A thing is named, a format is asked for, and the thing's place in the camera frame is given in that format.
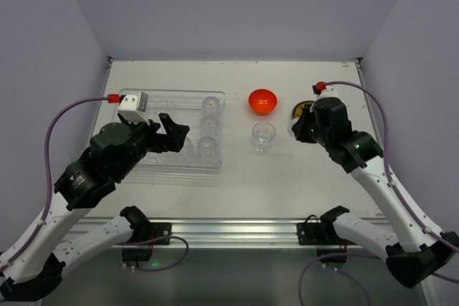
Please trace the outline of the clear glass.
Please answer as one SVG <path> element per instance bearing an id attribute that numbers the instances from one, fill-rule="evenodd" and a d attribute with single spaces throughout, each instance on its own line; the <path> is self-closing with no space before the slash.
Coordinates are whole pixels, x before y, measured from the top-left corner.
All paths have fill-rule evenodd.
<path id="1" fill-rule="evenodd" d="M 204 136 L 198 141 L 198 151 L 201 159 L 215 161 L 219 157 L 218 142 L 212 136 Z"/>
<path id="2" fill-rule="evenodd" d="M 206 115 L 200 122 L 201 136 L 216 136 L 219 133 L 220 120 L 213 115 Z"/>
<path id="3" fill-rule="evenodd" d="M 185 138 L 184 145 L 179 154 L 187 163 L 191 163 L 196 159 L 197 153 L 194 149 L 192 141 L 188 137 Z"/>
<path id="4" fill-rule="evenodd" d="M 274 125 L 268 122 L 258 122 L 252 128 L 253 147 L 259 153 L 268 152 L 276 138 Z"/>
<path id="5" fill-rule="evenodd" d="M 221 112 L 220 101 L 217 97 L 209 96 L 202 100 L 202 114 L 219 116 Z"/>
<path id="6" fill-rule="evenodd" d="M 293 126 L 298 122 L 298 118 L 292 118 L 289 120 L 288 123 L 288 134 L 290 137 L 295 137 L 295 133 L 293 132 Z"/>

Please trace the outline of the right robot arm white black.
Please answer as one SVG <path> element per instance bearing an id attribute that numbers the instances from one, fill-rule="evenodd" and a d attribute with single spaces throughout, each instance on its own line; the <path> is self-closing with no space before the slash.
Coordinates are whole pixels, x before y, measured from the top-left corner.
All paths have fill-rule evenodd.
<path id="1" fill-rule="evenodd" d="M 321 216 L 327 230 L 383 260 L 406 288 L 417 286 L 451 260 L 458 249 L 458 235 L 443 231 L 422 211 L 392 169 L 385 166 L 378 142 L 367 132 L 353 130 L 340 99 L 308 102 L 292 131 L 299 142 L 321 145 L 370 195 L 392 227 L 385 231 L 337 206 Z"/>

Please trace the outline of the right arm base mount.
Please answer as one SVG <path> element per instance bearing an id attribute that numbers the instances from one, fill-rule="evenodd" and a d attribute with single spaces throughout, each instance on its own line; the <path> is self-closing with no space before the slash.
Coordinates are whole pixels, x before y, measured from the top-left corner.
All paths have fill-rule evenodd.
<path id="1" fill-rule="evenodd" d="M 322 222 L 315 215 L 297 223 L 296 234 L 298 244 L 314 247 L 317 257 L 347 252 L 347 241 L 338 237 L 331 224 Z"/>

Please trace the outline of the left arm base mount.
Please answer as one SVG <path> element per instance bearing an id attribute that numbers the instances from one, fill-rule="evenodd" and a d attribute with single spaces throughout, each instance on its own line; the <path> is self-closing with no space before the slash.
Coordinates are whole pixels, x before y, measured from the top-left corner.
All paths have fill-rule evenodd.
<path id="1" fill-rule="evenodd" d="M 131 236 L 123 241 L 128 246 L 121 249 L 121 261 L 126 265 L 140 267 L 140 263 L 150 260 L 153 255 L 154 245 L 169 245 L 170 239 L 162 239 L 156 243 L 150 243 L 143 247 L 132 246 L 133 243 L 146 242 L 162 236 L 171 234 L 172 225 L 170 222 L 150 222 L 135 229 Z"/>

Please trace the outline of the olive yellow plate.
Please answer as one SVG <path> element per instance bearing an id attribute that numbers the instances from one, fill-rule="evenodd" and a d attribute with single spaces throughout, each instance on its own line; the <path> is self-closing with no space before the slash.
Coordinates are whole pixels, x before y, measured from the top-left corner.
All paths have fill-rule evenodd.
<path id="1" fill-rule="evenodd" d="M 314 101 L 312 100 L 306 100 L 306 101 L 302 101 L 298 103 L 297 105 L 293 107 L 290 118 L 291 119 L 299 118 L 303 112 L 303 109 L 305 107 L 309 109 L 313 103 Z"/>

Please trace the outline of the orange plastic bowl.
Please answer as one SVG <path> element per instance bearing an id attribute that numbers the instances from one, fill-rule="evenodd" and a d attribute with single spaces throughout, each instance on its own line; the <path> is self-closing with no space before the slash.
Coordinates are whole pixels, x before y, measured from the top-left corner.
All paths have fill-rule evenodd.
<path id="1" fill-rule="evenodd" d="M 258 115 L 268 115 L 277 107 L 278 98 L 273 91 L 260 88 L 249 94 L 248 105 Z"/>

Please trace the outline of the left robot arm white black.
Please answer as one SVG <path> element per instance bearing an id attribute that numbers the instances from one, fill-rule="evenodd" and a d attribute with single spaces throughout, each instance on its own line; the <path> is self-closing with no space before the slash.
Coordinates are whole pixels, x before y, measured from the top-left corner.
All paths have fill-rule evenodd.
<path id="1" fill-rule="evenodd" d="M 147 153 L 178 153 L 189 126 L 161 113 L 160 121 L 108 123 L 56 181 L 36 224 L 1 254 L 1 299 L 34 302 L 53 292 L 73 267 L 117 244 L 150 245 L 151 222 L 136 206 L 66 243 L 69 230 L 115 190 Z"/>

